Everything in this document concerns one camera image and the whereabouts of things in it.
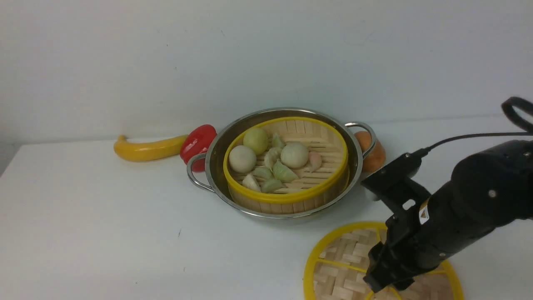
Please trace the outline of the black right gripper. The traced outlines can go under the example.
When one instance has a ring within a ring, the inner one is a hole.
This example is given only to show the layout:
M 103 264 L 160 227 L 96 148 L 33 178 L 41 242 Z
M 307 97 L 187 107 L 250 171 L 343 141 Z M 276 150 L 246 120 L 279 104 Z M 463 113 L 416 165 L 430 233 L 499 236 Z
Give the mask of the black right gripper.
M 435 270 L 443 261 L 495 230 L 474 220 L 460 207 L 447 183 L 430 194 L 417 183 L 365 188 L 392 211 L 386 239 L 369 251 L 364 281 L 373 292 L 392 285 L 405 290 L 418 275 Z

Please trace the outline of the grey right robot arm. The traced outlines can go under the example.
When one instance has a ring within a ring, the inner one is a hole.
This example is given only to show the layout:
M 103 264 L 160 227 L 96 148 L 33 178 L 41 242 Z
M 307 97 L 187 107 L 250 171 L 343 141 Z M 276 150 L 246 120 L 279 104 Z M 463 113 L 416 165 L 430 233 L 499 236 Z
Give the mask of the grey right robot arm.
M 385 241 L 368 254 L 364 281 L 375 293 L 389 285 L 405 290 L 496 228 L 532 218 L 532 142 L 466 157 L 434 193 L 412 179 L 427 153 L 404 154 L 361 182 L 393 213 Z

